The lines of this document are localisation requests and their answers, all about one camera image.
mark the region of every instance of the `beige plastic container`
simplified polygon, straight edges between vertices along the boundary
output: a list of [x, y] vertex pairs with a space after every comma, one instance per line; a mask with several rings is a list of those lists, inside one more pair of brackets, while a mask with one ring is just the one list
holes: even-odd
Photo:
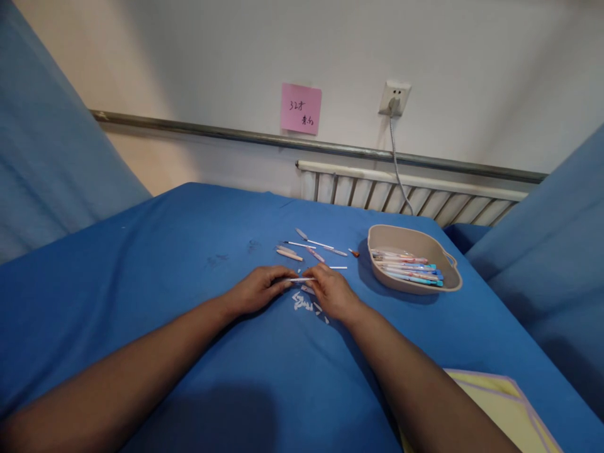
[[[374, 225], [369, 229], [367, 245], [373, 273], [388, 288], [411, 294], [437, 294], [457, 291], [463, 285], [455, 258], [449, 255], [436, 239], [425, 233], [398, 226]], [[371, 249], [394, 253], [407, 251], [417, 257], [427, 258], [430, 264], [435, 264], [442, 272], [443, 286], [424, 285], [392, 278], [378, 267]]]

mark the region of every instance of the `power cord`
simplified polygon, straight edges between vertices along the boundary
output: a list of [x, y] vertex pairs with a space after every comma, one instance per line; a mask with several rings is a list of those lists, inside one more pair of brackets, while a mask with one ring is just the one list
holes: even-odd
[[398, 108], [398, 105], [400, 104], [400, 102], [401, 101], [399, 99], [392, 98], [392, 99], [390, 99], [390, 102], [388, 103], [388, 107], [390, 109], [390, 138], [392, 139], [392, 160], [394, 162], [394, 171], [396, 173], [396, 180], [398, 181], [399, 186], [401, 186], [401, 192], [403, 193], [403, 198], [405, 199], [407, 206], [409, 206], [409, 209], [411, 210], [411, 215], [415, 216], [415, 211], [413, 210], [413, 206], [411, 205], [411, 203], [409, 202], [409, 199], [407, 198], [407, 195], [405, 194], [405, 187], [403, 186], [403, 183], [401, 182], [401, 176], [398, 174], [398, 163], [396, 161], [396, 145], [394, 144], [394, 129], [392, 126], [392, 119], [394, 117], [394, 112]]

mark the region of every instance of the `container handle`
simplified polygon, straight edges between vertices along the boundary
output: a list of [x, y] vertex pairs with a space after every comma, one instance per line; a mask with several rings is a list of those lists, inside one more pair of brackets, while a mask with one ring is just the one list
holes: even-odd
[[444, 253], [444, 255], [448, 258], [448, 260], [451, 263], [451, 265], [457, 269], [457, 260], [455, 258], [453, 258], [452, 255], [448, 254], [444, 250], [442, 251], [442, 253]]

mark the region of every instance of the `blue cloth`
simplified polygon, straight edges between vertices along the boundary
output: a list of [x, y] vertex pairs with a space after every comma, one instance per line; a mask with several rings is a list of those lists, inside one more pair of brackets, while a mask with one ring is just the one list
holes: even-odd
[[604, 126], [466, 257], [604, 420]]
[[[414, 296], [382, 286], [369, 227], [436, 238], [463, 288]], [[185, 184], [0, 267], [1, 416], [260, 265], [294, 228], [361, 257], [326, 253], [352, 289], [443, 367], [511, 376], [566, 453], [601, 451], [604, 426], [428, 218]], [[303, 269], [316, 260], [304, 250]], [[347, 331], [294, 310], [292, 289], [224, 333], [124, 448], [135, 451], [400, 451], [378, 384]]]
[[470, 225], [469, 223], [456, 223], [443, 229], [451, 242], [464, 255], [491, 230], [490, 226]]
[[0, 263], [150, 198], [15, 6], [0, 0]]

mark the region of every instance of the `metal handrail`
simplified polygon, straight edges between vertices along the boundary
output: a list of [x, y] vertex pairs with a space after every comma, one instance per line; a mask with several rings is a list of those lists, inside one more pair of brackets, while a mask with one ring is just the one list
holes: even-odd
[[[346, 157], [357, 157], [380, 162], [392, 161], [392, 153], [390, 151], [376, 150], [372, 148], [317, 142], [315, 140], [307, 140], [305, 138], [284, 137], [282, 135], [242, 131], [238, 129], [227, 129], [215, 126], [204, 126], [195, 123], [185, 123], [183, 121], [160, 120], [158, 118], [124, 115], [123, 113], [106, 112], [100, 110], [90, 110], [90, 112], [99, 123], [126, 125], [137, 128], [162, 130], [190, 135], [201, 135], [204, 137], [234, 140], [236, 142], [256, 143], [259, 145], [292, 148]], [[396, 160], [401, 165], [413, 165], [415, 167], [506, 179], [508, 181], [528, 182], [531, 184], [539, 184], [547, 177], [547, 174], [545, 173], [516, 170], [505, 167], [495, 167], [492, 165], [472, 164], [469, 162], [459, 162], [458, 160], [440, 159], [438, 157], [426, 157], [415, 154], [396, 153]]]

